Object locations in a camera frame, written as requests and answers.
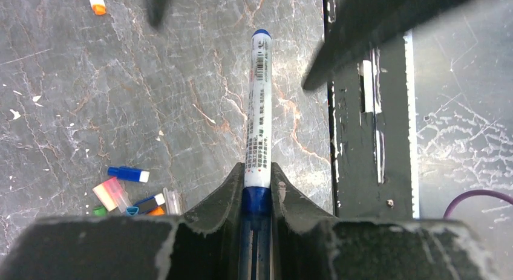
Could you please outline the dark blue white-ended cap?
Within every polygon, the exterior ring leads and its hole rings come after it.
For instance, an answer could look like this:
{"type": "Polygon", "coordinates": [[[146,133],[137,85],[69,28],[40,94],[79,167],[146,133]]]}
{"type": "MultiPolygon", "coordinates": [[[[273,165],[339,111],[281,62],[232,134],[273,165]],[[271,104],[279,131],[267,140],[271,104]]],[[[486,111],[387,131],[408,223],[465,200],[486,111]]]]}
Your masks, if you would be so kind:
{"type": "Polygon", "coordinates": [[[149,180],[149,171],[137,169],[127,166],[112,167],[107,169],[107,174],[116,177],[118,180],[133,181],[139,183],[147,183],[149,180]]]}

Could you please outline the orange pen cap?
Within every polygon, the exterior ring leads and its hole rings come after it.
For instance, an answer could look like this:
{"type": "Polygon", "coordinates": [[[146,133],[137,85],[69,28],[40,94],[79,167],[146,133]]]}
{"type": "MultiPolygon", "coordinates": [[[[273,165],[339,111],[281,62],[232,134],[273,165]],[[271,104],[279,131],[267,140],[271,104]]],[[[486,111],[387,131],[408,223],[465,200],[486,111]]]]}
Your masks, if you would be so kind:
{"type": "Polygon", "coordinates": [[[95,186],[93,188],[93,192],[108,212],[111,212],[117,208],[116,202],[113,200],[112,196],[109,194],[103,184],[95,186]]]}

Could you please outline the dark blue clip cap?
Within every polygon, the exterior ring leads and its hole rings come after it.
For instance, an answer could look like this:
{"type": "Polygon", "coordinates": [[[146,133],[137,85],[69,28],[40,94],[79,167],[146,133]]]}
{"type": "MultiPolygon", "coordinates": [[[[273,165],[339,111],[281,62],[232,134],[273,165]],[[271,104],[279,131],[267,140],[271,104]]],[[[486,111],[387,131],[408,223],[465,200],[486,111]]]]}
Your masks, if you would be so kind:
{"type": "Polygon", "coordinates": [[[139,214],[147,214],[163,204],[165,204],[164,195],[159,193],[134,203],[134,207],[139,208],[139,214]]]}

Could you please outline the orange marker cap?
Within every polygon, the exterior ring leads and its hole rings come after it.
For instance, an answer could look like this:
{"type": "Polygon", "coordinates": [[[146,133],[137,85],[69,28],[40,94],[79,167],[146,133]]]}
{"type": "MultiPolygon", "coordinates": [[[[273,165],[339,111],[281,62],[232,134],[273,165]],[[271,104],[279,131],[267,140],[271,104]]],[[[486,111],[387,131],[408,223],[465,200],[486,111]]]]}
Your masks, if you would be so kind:
{"type": "Polygon", "coordinates": [[[166,212],[162,207],[157,207],[154,210],[148,212],[148,215],[152,215],[152,216],[160,216],[160,215],[165,215],[165,214],[166,214],[166,212]]]}

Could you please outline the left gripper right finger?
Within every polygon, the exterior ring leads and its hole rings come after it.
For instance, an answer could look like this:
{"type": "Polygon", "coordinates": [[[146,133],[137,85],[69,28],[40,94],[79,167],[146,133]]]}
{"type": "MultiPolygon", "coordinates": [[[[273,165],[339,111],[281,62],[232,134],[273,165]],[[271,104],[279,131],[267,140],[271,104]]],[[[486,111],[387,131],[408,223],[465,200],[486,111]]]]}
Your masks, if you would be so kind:
{"type": "Polygon", "coordinates": [[[452,220],[342,220],[272,164],[276,279],[499,279],[491,254],[452,220]]]}

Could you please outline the orange capped white marker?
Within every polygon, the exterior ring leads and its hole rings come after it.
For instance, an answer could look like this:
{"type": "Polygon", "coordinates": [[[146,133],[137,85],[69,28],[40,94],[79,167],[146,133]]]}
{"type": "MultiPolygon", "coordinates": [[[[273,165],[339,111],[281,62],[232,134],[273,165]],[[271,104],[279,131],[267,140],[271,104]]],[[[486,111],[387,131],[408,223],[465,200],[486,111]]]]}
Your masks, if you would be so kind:
{"type": "Polygon", "coordinates": [[[104,0],[89,0],[89,2],[95,15],[102,16],[106,14],[106,5],[104,0]]]}

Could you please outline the clear capped blue pen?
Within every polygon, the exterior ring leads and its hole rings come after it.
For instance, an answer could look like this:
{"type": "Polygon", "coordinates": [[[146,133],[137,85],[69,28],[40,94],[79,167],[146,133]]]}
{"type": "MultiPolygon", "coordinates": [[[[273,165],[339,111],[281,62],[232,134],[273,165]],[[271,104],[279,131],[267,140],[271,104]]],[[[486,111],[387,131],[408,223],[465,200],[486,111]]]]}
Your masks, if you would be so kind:
{"type": "Polygon", "coordinates": [[[250,42],[239,279],[270,279],[271,96],[272,38],[267,30],[259,29],[250,42]]]}

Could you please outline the light blue pen cap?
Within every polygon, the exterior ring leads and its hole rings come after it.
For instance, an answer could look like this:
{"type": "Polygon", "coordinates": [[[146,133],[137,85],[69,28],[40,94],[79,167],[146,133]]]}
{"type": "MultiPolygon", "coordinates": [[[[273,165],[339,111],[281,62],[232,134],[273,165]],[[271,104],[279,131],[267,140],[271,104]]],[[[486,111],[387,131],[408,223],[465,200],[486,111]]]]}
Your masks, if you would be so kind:
{"type": "Polygon", "coordinates": [[[137,206],[129,206],[125,209],[126,216],[135,216],[139,214],[139,208],[137,206]]]}

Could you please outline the grey clear pen cap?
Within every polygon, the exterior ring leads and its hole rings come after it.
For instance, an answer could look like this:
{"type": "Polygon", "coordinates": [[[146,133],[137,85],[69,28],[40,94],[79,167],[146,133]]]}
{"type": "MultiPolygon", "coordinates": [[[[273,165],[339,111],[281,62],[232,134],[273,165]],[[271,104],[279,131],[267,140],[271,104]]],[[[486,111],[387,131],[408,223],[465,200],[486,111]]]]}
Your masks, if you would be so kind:
{"type": "Polygon", "coordinates": [[[169,190],[167,187],[163,188],[162,193],[165,198],[166,213],[168,215],[181,215],[182,204],[180,194],[174,190],[169,190]]]}

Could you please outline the green pen cap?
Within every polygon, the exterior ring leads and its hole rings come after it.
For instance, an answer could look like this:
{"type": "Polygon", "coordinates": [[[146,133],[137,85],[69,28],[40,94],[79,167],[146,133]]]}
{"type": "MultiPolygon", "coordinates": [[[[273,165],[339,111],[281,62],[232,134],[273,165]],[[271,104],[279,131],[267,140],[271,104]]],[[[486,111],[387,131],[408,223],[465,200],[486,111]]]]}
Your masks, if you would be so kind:
{"type": "Polygon", "coordinates": [[[95,206],[93,209],[93,215],[98,217],[107,216],[108,210],[105,206],[95,206]]]}

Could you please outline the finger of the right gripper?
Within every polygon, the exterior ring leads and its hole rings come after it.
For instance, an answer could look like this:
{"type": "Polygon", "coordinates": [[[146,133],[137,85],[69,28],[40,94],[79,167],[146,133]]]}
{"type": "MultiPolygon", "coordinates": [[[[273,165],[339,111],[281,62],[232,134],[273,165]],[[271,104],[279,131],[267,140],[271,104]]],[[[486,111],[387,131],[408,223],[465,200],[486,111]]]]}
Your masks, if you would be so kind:
{"type": "Polygon", "coordinates": [[[339,0],[335,21],[319,44],[302,81],[316,91],[372,48],[478,0],[339,0]]]}
{"type": "Polygon", "coordinates": [[[150,27],[158,30],[163,23],[170,0],[144,0],[146,20],[150,27]]]}

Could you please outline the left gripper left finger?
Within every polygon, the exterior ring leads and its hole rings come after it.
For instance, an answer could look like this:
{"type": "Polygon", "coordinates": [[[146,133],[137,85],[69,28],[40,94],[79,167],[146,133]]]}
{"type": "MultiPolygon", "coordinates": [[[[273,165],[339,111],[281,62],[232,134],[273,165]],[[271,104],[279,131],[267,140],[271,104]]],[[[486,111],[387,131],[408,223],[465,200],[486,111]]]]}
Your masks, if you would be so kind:
{"type": "Polygon", "coordinates": [[[182,215],[48,217],[16,240],[2,279],[235,279],[244,166],[182,215]]]}

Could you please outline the pink translucent pen cap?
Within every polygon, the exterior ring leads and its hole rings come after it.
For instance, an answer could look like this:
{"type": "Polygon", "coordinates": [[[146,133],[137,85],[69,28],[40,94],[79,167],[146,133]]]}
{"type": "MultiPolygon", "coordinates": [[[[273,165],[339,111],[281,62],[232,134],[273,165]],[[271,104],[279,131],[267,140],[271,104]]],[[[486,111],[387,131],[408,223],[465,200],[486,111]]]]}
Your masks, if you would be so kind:
{"type": "Polygon", "coordinates": [[[126,213],[127,208],[131,207],[132,203],[124,188],[117,181],[117,178],[110,178],[109,180],[105,181],[103,185],[116,203],[118,210],[120,210],[121,213],[126,213]]]}

